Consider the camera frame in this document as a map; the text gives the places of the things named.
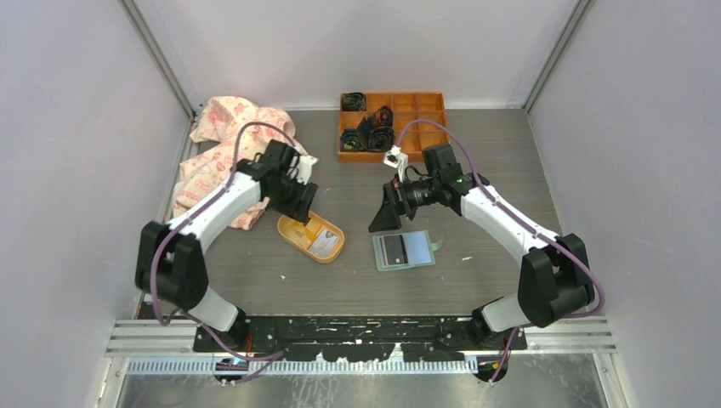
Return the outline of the light green card holder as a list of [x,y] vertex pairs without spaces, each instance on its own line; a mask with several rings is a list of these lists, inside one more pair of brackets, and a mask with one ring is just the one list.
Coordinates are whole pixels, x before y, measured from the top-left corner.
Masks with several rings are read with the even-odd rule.
[[384,265],[379,241],[379,237],[383,235],[376,235],[372,237],[372,245],[378,272],[389,272],[435,265],[435,253],[440,250],[443,245],[442,237],[440,237],[437,241],[432,241],[427,230],[416,230],[385,235],[403,235],[406,244],[408,264],[394,267]]

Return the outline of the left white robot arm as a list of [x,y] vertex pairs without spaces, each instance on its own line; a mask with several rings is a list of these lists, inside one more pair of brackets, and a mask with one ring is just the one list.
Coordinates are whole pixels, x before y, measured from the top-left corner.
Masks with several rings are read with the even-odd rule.
[[242,348],[248,338],[245,314],[210,287],[204,255],[234,218],[262,201],[308,223],[318,190],[310,180],[317,162],[278,140],[254,159],[239,160],[226,180],[188,212],[142,229],[135,285],[212,327],[225,349]]

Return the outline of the yellow credit card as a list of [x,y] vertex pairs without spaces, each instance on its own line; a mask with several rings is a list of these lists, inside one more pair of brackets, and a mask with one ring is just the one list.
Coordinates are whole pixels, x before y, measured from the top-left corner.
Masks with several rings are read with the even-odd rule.
[[295,245],[308,248],[315,242],[321,230],[322,225],[317,221],[310,220],[307,224],[302,224],[293,220],[287,234]]

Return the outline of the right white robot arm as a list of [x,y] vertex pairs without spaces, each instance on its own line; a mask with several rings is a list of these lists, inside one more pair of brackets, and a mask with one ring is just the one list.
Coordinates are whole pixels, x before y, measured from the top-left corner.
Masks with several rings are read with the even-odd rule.
[[472,337],[483,349],[495,348],[508,329],[546,327],[600,300],[583,241],[543,228],[503,199],[475,171],[463,171],[447,144],[422,152],[426,172],[406,178],[408,158],[394,146],[383,163],[397,174],[383,186],[383,201],[368,229],[397,230],[420,207],[440,204],[478,225],[519,265],[516,293],[489,302],[472,313]]

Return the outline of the yellow oval tray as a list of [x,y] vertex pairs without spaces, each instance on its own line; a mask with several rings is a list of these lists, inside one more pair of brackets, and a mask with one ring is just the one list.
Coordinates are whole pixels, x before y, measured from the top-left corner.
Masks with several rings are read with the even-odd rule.
[[312,211],[307,224],[283,215],[276,228],[286,242],[319,264],[333,262],[345,243],[344,233],[338,226]]

